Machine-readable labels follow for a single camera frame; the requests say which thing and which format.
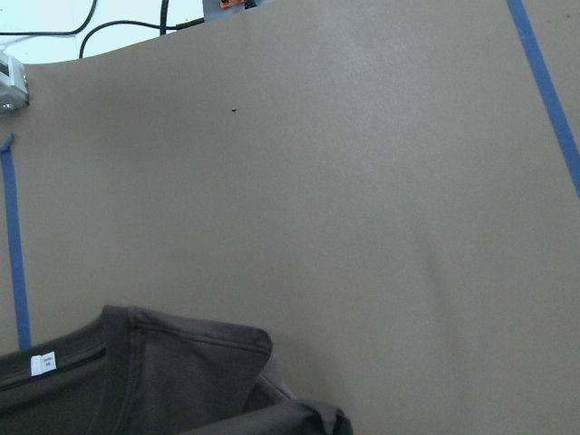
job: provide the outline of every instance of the orange object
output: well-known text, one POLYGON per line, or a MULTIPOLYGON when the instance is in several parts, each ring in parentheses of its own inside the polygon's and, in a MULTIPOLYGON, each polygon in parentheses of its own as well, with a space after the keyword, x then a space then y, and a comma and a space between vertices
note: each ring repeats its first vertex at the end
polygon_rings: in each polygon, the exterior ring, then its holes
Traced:
POLYGON ((244 0, 218 0, 221 7, 230 7, 244 3, 244 0))

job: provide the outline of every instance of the cardboard sheet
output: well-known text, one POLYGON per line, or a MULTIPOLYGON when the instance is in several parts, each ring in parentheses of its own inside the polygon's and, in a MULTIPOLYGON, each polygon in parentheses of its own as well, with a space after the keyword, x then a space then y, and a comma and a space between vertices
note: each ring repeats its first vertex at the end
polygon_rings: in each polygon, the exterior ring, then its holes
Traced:
POLYGON ((34 341, 147 306, 266 328, 360 434, 576 433, 580 207, 508 8, 328 4, 28 67, 34 341))

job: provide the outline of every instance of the blue painter's tape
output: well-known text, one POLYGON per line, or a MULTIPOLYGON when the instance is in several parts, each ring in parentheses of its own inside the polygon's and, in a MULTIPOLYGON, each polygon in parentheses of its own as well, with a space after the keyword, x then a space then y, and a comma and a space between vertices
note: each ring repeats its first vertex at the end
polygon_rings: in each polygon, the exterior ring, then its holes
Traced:
POLYGON ((18 346, 23 350, 28 349, 32 345, 32 340, 30 337, 30 320, 28 318, 26 283, 24 281, 24 261, 20 241, 15 165, 12 160, 12 151, 10 151, 14 139, 14 134, 11 134, 4 146, 0 148, 0 160, 2 161, 2 171, 4 172, 6 228, 8 230, 8 247, 12 267, 12 287, 14 290, 14 310, 16 312, 18 346))
POLYGON ((580 154, 578 153, 578 147, 570 130, 568 119, 558 99, 556 87, 552 82, 550 72, 547 69, 542 52, 537 44, 534 29, 529 22, 522 0, 507 0, 507 6, 511 11, 517 32, 519 33, 519 39, 526 52, 527 61, 536 78, 537 87, 542 94, 544 105, 552 121, 552 127, 562 149, 565 164, 572 177, 572 182, 576 188, 576 194, 580 198, 580 154))

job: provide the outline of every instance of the t-shirt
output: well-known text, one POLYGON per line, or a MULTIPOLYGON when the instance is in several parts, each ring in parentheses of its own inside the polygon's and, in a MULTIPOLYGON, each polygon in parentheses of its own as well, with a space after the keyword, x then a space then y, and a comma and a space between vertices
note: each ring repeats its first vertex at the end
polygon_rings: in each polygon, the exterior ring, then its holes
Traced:
POLYGON ((352 434, 294 398, 260 329, 105 306, 81 330, 0 358, 2 434, 352 434))

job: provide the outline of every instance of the shirt neckline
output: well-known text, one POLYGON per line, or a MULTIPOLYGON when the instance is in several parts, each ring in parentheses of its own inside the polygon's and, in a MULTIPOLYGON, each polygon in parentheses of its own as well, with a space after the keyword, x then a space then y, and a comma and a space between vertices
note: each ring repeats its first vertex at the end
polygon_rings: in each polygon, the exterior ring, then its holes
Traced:
POLYGON ((122 425, 132 384, 133 330, 130 308, 106 305, 99 317, 105 347, 105 384, 101 406, 86 435, 113 434, 122 425))
POLYGON ((132 367, 137 357, 131 351, 134 331, 131 310, 131 307, 105 305, 96 320, 73 333, 0 357, 3 374, 0 389, 18 388, 22 383, 55 375, 59 369, 74 370, 70 368, 104 357, 105 382, 102 390, 96 392, 101 394, 101 403, 85 435, 116 433, 129 406, 132 367), (50 352, 55 353, 56 372, 31 377, 31 357, 50 352))

